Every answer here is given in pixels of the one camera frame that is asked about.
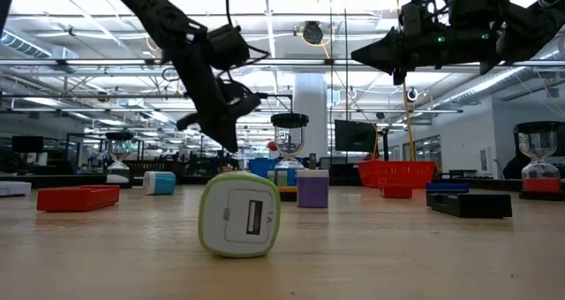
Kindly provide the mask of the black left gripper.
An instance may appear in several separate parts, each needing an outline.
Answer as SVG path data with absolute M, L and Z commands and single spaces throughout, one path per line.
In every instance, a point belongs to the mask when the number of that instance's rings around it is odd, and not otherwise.
M 192 99 L 196 113 L 177 120 L 184 131 L 198 124 L 209 138 L 230 152 L 237 152 L 237 120 L 253 112 L 260 98 L 242 84 L 225 85 L 212 71 L 212 54 L 206 48 L 184 48 L 169 54 L 179 78 Z

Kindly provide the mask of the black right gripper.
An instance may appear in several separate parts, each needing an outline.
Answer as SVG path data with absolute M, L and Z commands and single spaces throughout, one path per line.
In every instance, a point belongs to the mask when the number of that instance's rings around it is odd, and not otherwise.
M 395 85 L 405 82 L 405 72 L 421 66 L 441 68 L 446 64 L 465 64 L 486 60 L 491 53 L 491 30 L 488 26 L 452 27 L 408 33 L 403 28 L 393 60 L 372 56 L 394 53 L 395 29 L 372 44 L 351 52 L 351 58 L 363 65 L 383 71 L 393 77 Z

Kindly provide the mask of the orange sand hourglass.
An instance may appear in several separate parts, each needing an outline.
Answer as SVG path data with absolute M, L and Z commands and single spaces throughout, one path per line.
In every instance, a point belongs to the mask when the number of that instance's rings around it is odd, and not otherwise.
M 305 143 L 304 132 L 309 122 L 308 116 L 294 112 L 282 113 L 271 116 L 271 122 L 275 127 L 274 142 L 280 157 L 291 161 L 298 160 L 297 156 Z M 297 186 L 278 189 L 282 202 L 297 201 Z

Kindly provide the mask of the cyan white USB wall charger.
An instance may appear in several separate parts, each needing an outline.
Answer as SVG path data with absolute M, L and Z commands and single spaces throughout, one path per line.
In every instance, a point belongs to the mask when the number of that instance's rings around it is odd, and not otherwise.
M 142 187 L 146 195 L 172 195 L 176 185 L 176 175 L 173 172 L 146 171 Z

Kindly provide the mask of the purple white USB wall charger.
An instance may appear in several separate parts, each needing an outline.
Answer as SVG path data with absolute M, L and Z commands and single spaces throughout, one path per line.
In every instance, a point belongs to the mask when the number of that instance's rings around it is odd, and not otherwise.
M 318 169 L 316 153 L 310 153 L 308 168 L 297 171 L 297 202 L 301 208 L 328 208 L 329 172 Z

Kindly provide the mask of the red rectangular LCD device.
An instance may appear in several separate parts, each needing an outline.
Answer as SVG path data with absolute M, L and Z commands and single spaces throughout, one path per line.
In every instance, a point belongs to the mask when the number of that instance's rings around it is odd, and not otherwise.
M 380 195 L 384 199 L 411 199 L 412 188 L 405 184 L 383 184 Z
M 83 185 L 79 187 L 40 189 L 36 209 L 41 212 L 89 212 L 113 206 L 119 201 L 118 185 Z

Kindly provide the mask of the black rectangular LCD device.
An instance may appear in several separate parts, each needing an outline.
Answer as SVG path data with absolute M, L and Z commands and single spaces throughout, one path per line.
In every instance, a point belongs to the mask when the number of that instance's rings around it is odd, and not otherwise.
M 432 210 L 461 218 L 500 219 L 513 216 L 508 194 L 427 193 Z

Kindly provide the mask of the red sand hourglass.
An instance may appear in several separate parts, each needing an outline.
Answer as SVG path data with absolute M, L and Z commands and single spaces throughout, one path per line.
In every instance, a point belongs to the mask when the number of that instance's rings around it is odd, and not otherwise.
M 540 121 L 517 124 L 518 148 L 530 162 L 522 168 L 522 190 L 520 199 L 565 201 L 565 191 L 561 188 L 560 171 L 546 159 L 558 148 L 560 123 Z

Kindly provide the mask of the white rectangular LCD device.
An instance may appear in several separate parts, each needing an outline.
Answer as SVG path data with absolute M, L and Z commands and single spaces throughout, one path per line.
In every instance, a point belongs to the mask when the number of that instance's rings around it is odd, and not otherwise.
M 0 181 L 0 198 L 29 196 L 32 184 L 20 181 Z

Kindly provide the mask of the blue plastic basket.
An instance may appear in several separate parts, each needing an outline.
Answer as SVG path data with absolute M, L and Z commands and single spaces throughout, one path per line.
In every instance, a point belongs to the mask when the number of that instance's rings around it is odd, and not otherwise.
M 304 165 L 299 160 L 287 160 L 282 157 L 277 159 L 255 158 L 248 162 L 249 170 L 257 175 L 267 179 L 269 170 L 286 170 L 288 172 L 288 186 L 297 185 L 297 172 L 304 170 Z

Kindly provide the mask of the black computer monitor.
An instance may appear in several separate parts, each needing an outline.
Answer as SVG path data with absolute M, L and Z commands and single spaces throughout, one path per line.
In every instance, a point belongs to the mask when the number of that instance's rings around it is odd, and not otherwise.
M 335 150 L 372 153 L 377 131 L 372 124 L 335 120 Z
M 12 136 L 11 150 L 21 154 L 42 153 L 43 141 L 43 136 Z

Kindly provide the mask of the white building column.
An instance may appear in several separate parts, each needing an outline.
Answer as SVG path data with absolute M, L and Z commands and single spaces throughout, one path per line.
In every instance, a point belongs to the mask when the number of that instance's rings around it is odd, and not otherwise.
M 322 73 L 297 73 L 293 88 L 294 111 L 308 116 L 304 146 L 299 156 L 328 155 L 327 85 Z

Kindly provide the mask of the white sand hourglass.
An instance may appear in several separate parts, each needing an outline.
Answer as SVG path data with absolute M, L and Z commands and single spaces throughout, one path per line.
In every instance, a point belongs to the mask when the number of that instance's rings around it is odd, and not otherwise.
M 108 141 L 108 154 L 112 163 L 108 166 L 107 184 L 122 188 L 132 187 L 130 168 L 123 163 L 132 150 L 133 134 L 129 131 L 109 131 L 105 134 Z

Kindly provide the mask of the red plastic basket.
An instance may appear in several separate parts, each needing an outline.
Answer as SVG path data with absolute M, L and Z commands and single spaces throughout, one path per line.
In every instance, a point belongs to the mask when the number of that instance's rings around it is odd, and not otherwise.
M 364 187 L 405 185 L 422 189 L 432 182 L 435 168 L 434 161 L 362 161 L 358 173 Z

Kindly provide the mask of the black shallow tray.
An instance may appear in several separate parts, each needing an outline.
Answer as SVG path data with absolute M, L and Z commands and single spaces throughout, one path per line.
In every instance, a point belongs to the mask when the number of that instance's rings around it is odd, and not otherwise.
M 128 181 L 124 181 L 123 179 L 112 181 L 108 180 L 109 175 L 99 177 L 95 182 L 94 185 L 116 185 L 122 189 L 130 189 L 135 186 L 141 186 L 143 183 L 142 176 L 135 176 L 134 174 L 129 175 Z

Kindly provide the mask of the blue rectangular LCD device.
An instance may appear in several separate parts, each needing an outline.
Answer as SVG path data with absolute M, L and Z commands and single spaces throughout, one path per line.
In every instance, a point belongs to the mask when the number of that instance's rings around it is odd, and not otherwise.
M 468 193 L 470 186 L 467 183 L 427 183 L 426 193 L 431 194 L 460 194 Z

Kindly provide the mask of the black metal stand frame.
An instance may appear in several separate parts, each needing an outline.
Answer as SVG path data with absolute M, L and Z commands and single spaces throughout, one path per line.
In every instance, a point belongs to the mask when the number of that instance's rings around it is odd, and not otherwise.
M 275 140 L 275 127 L 271 116 L 290 113 L 293 110 L 291 94 L 260 93 L 261 104 L 236 123 L 239 159 L 270 157 L 269 143 Z

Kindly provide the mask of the black metal table frame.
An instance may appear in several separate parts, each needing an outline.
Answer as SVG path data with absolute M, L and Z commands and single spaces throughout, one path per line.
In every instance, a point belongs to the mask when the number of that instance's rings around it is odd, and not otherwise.
M 85 175 L 53 175 L 53 176 L 0 176 L 0 181 L 20 181 L 32 184 L 32 189 L 43 188 L 61 188 L 61 187 L 79 187 L 83 185 L 94 185 L 94 182 L 101 176 L 101 174 L 85 174 Z M 177 177 L 177 185 L 203 185 L 207 184 L 214 177 L 210 176 L 182 176 Z M 273 185 L 274 183 L 260 177 L 241 177 L 244 180 L 258 179 L 262 183 Z M 492 191 L 515 191 L 520 192 L 523 189 L 523 182 L 521 180 L 493 180 L 484 178 L 472 179 L 441 179 L 436 183 L 467 183 L 470 189 L 492 190 Z M 343 177 L 330 177 L 330 186 L 363 186 L 360 179 L 343 178 Z

